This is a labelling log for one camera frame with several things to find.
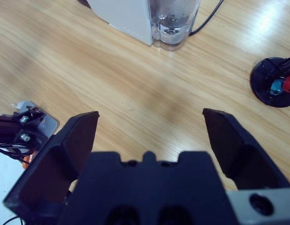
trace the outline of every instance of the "clear plastic reservoir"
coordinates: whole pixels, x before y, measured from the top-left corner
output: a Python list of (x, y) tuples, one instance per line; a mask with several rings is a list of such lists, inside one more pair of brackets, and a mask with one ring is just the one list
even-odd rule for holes
[(149, 0), (153, 44), (167, 50), (182, 47), (191, 32), (200, 0)]

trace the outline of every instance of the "wooden table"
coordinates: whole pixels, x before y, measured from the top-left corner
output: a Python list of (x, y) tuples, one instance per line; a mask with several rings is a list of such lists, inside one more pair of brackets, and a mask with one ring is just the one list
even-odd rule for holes
[[(202, 0), (195, 26), (218, 0)], [(147, 46), (99, 19), (77, 0), (0, 0), (0, 114), (31, 100), (65, 124), (99, 111), (94, 151), (122, 160), (176, 161), (184, 150), (211, 150), (202, 110), (233, 114), (290, 180), (290, 107), (252, 93), (263, 58), (290, 56), (290, 0), (225, 0), (183, 48)]]

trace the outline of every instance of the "wire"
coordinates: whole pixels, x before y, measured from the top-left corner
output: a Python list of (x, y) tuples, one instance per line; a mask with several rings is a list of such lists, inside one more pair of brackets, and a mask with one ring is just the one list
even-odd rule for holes
[[(17, 145), (21, 145), (21, 146), (17, 146), (15, 147), (14, 145), (16, 145), (17, 143), (14, 144), (0, 144), (0, 153), (9, 156), (12, 159), (16, 159), (19, 160), (23, 163), (27, 163), (29, 164), (29, 162), (23, 160), (23, 157), (25, 156), (30, 156), (33, 153), (32, 149), (28, 149), (27, 146), (23, 146), (22, 144), (17, 144)], [(27, 152), (21, 152), (20, 149), (27, 149)]]
[(207, 19), (194, 31), (192, 31), (189, 36), (194, 35), (196, 33), (198, 33), (209, 21), (210, 19), (213, 17), (213, 15), (217, 12), (217, 10), (219, 9), (219, 7), (221, 6), (221, 4), (223, 3), (224, 0), (220, 0), (218, 5), (215, 7), (215, 9), (212, 11), (212, 13), (207, 17)]
[(18, 219), (18, 218), (20, 218), (20, 217), (18, 217), (18, 216), (16, 216), (16, 217), (12, 217), (12, 218), (10, 218), (8, 221), (6, 221), (4, 224), (2, 224), (2, 225), (6, 225), (6, 224), (8, 224), (10, 221), (12, 221), (12, 220), (14, 220), (14, 219)]

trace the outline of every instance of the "round black base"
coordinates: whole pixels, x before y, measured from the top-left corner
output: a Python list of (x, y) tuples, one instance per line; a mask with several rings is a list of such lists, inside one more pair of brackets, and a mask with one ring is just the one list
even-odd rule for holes
[[(273, 107), (283, 108), (290, 106), (290, 93), (283, 91), (278, 96), (269, 93), (271, 84), (277, 78), (275, 75), (278, 72), (278, 69), (276, 69), (272, 63), (278, 65), (284, 60), (283, 58), (277, 57), (264, 59), (253, 68), (250, 77), (250, 85), (255, 96), (261, 102)], [(286, 63), (282, 65), (281, 68), (285, 68), (289, 65), (290, 63)]]

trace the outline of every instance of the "silver bolt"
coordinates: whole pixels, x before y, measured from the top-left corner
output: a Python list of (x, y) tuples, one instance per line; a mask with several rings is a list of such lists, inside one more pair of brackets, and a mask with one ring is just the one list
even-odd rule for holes
[(22, 123), (26, 123), (28, 120), (29, 120), (29, 117), (28, 117), (28, 116), (23, 116), (23, 117), (20, 119), (20, 122), (22, 122)]
[(23, 134), (23, 135), (21, 135), (20, 139), (27, 142), (31, 139), (31, 137), (29, 137), (28, 134)]

